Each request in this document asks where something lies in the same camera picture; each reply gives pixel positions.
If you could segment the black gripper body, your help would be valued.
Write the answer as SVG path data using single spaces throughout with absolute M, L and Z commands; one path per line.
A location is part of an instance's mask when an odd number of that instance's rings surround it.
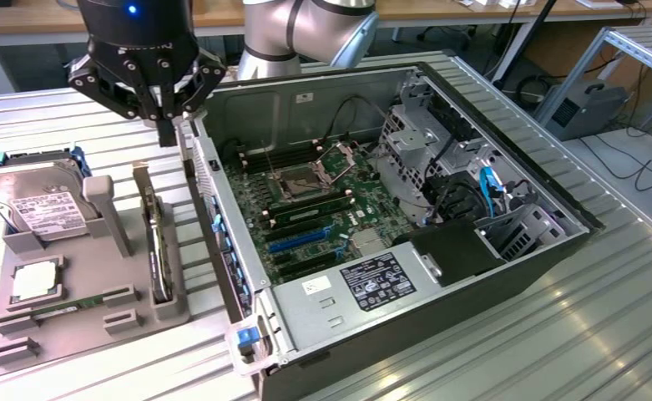
M 148 74 L 160 60 L 184 71 L 200 59 L 189 1 L 78 1 L 86 32 L 86 55 L 113 74 L 120 60 L 136 60 Z

